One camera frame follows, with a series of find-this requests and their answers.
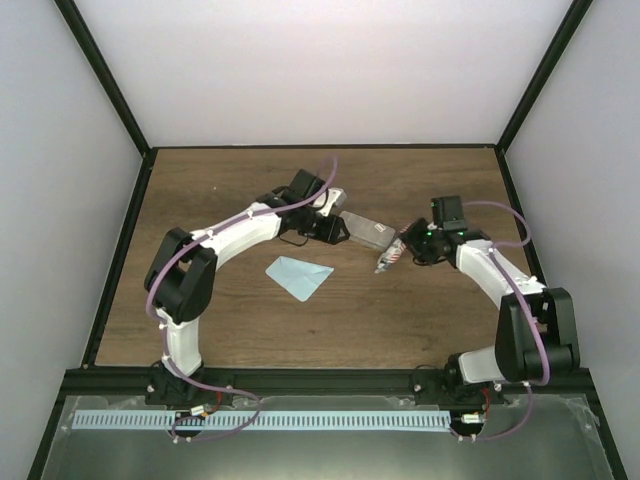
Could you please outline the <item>beige glasses case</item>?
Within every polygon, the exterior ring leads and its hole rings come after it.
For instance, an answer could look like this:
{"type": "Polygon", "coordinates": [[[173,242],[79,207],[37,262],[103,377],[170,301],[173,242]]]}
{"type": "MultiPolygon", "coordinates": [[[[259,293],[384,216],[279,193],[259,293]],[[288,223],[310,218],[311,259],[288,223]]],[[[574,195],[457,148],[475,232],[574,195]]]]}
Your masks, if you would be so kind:
{"type": "Polygon", "coordinates": [[[396,238],[378,258],[374,272],[379,274],[387,271],[400,259],[405,249],[404,242],[396,238]]]}

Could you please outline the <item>light blue cleaning cloth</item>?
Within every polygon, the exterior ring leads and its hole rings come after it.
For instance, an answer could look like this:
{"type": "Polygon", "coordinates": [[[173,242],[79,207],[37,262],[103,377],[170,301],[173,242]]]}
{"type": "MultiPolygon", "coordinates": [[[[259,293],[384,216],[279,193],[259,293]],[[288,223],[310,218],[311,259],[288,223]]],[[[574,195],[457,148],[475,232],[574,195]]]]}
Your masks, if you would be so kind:
{"type": "Polygon", "coordinates": [[[266,275],[300,302],[306,302],[334,272],[333,267],[278,257],[266,275]]]}

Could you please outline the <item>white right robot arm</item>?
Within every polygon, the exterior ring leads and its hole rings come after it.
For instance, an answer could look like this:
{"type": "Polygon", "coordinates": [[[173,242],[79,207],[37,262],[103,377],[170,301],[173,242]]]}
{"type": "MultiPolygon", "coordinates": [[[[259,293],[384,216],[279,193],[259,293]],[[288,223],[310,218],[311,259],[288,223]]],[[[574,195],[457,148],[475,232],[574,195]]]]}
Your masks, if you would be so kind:
{"type": "Polygon", "coordinates": [[[447,396],[472,399],[480,383],[546,385],[580,367],[573,299],[522,272],[480,230],[445,230],[420,218],[400,234],[421,266],[447,262],[473,280],[498,310],[494,344],[454,354],[444,378],[447,396]]]}

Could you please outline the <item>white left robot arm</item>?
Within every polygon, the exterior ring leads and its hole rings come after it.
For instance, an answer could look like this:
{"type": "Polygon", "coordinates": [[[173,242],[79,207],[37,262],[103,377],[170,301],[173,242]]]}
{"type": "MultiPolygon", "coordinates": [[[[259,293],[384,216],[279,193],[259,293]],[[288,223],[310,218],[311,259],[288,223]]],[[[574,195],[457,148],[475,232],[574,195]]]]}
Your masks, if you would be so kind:
{"type": "Polygon", "coordinates": [[[159,322],[161,364],[172,375],[170,393],[181,403],[204,392],[199,320],[208,308],[217,270],[232,258],[290,230],[309,239],[337,244],[349,237],[343,219],[332,213],[346,193],[324,189],[303,200],[286,188],[268,193],[240,213],[193,232],[170,230],[144,281],[146,313],[159,322]]]}

